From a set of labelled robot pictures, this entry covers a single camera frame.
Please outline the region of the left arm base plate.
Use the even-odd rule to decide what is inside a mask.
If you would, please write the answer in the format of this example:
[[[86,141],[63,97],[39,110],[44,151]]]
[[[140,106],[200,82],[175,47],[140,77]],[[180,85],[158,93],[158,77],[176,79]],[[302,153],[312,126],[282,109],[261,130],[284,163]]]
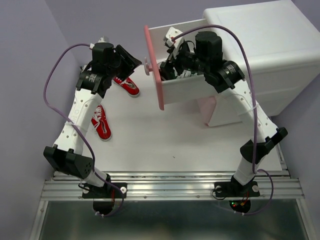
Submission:
[[[113,182],[112,186],[97,187],[88,183],[79,183],[82,190],[82,198],[93,200],[94,214],[101,218],[114,216],[123,207],[127,197],[128,184],[126,182]]]

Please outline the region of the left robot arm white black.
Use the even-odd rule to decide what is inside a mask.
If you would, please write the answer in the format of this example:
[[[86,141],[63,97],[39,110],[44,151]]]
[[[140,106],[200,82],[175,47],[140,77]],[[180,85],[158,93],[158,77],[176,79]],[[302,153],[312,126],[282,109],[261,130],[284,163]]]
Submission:
[[[84,44],[92,59],[80,73],[75,86],[74,100],[68,115],[48,104],[65,119],[64,126],[52,146],[46,146],[43,155],[55,171],[77,177],[85,182],[86,198],[107,198],[119,187],[111,183],[109,174],[95,167],[95,156],[83,155],[83,148],[92,147],[86,140],[92,117],[105,97],[114,78],[126,80],[142,62],[121,45],[109,42]]]

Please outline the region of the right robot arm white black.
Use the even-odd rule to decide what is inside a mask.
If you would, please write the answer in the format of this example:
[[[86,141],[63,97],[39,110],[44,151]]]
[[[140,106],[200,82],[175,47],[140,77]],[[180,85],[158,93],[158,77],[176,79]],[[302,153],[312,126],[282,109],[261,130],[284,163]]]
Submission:
[[[254,182],[263,159],[288,134],[267,116],[256,100],[253,81],[246,80],[241,68],[223,57],[223,41],[213,31],[200,31],[195,35],[193,49],[189,48],[186,35],[170,27],[164,37],[168,57],[160,66],[163,80],[173,80],[185,72],[202,75],[219,96],[233,107],[245,127],[252,132],[251,139],[241,148],[241,160],[230,181],[216,182],[212,191],[215,198],[260,196]]]

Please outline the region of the green sneaker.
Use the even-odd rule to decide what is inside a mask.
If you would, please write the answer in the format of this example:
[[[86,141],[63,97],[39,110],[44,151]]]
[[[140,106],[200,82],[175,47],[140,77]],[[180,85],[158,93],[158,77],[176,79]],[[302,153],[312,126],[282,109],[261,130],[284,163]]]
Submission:
[[[183,70],[181,74],[176,74],[175,78],[176,79],[182,79],[182,78],[189,78],[189,77],[194,77],[197,76],[198,73],[195,71],[190,71],[190,70]]]

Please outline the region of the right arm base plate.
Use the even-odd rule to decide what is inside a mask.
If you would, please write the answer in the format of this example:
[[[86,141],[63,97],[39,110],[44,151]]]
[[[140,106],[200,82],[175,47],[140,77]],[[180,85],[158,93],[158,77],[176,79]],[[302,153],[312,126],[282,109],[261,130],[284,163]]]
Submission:
[[[231,181],[218,181],[214,183],[211,195],[216,200],[229,199],[233,212],[245,215],[251,209],[250,198],[257,198],[261,194],[256,181],[251,181],[246,186]]]

